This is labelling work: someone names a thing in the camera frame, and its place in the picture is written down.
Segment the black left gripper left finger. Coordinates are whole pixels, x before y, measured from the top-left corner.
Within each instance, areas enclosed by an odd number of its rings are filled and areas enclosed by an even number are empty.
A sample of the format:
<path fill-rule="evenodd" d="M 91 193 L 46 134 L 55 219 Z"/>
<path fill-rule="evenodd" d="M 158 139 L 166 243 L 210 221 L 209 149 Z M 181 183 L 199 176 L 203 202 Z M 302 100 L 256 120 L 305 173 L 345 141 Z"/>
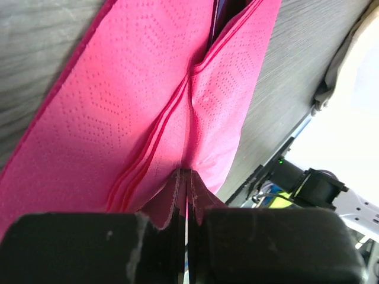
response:
<path fill-rule="evenodd" d="M 186 175 L 132 214 L 23 215 L 1 242 L 1 282 L 182 283 Z"/>

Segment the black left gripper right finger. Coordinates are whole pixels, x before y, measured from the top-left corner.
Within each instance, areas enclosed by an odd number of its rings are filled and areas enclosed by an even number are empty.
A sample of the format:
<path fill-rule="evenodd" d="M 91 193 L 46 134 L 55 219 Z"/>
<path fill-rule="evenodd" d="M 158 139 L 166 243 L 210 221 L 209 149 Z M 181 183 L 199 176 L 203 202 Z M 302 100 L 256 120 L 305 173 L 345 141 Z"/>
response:
<path fill-rule="evenodd" d="M 187 171 L 191 283 L 364 283 L 347 227 L 323 208 L 229 208 Z"/>

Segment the pink paper napkin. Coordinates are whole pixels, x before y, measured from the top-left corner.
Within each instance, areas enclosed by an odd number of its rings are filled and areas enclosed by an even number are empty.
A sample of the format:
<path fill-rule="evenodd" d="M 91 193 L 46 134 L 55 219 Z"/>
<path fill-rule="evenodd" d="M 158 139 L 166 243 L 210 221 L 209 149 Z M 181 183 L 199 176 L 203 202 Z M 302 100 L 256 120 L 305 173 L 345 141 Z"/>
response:
<path fill-rule="evenodd" d="M 216 193 L 280 1 L 208 43 L 213 1 L 107 1 L 1 173 L 1 231 L 35 212 L 132 212 L 178 168 Z"/>

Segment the iridescent purple knife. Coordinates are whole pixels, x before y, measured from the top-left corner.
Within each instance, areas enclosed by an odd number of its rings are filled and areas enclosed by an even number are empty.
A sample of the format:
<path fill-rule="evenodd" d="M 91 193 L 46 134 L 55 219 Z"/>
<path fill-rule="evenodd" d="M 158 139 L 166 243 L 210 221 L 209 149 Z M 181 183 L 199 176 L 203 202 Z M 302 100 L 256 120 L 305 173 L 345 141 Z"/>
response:
<path fill-rule="evenodd" d="M 217 40 L 226 24 L 251 3 L 250 0 L 216 0 L 213 5 L 207 49 Z"/>

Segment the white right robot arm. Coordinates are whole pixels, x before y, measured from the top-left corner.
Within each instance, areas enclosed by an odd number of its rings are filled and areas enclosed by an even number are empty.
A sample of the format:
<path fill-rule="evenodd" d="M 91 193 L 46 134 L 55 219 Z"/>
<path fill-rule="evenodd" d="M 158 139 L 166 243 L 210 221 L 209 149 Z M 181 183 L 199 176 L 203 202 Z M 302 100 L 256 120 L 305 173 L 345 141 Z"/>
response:
<path fill-rule="evenodd" d="M 378 241 L 378 206 L 325 171 L 302 170 L 279 159 L 269 180 L 288 193 L 294 204 L 303 208 L 330 209 L 351 229 Z"/>

